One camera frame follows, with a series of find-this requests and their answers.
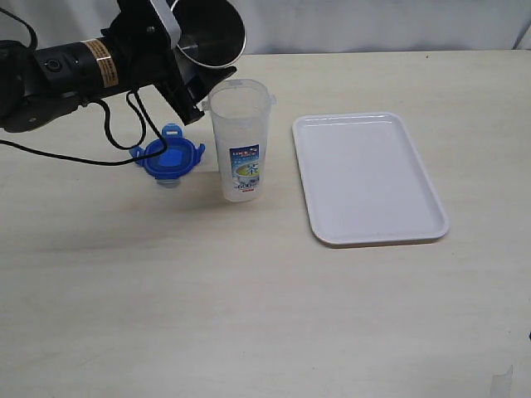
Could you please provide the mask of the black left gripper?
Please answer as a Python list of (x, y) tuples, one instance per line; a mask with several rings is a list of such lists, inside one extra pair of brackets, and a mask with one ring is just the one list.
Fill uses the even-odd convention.
[(101, 31), (116, 62), (119, 83), (100, 95), (107, 98), (153, 85), (183, 124), (204, 116), (196, 104), (237, 72), (235, 66), (210, 69), (189, 64), (178, 49), (183, 24), (176, 1), (118, 1), (119, 13)]

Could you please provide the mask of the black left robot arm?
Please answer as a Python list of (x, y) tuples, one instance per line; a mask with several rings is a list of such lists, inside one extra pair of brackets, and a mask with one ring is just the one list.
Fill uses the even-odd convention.
[(38, 129), (96, 100), (152, 85), (185, 123), (202, 117), (178, 68), (180, 27), (165, 1), (120, 1), (100, 37), (38, 49), (1, 43), (1, 127)]

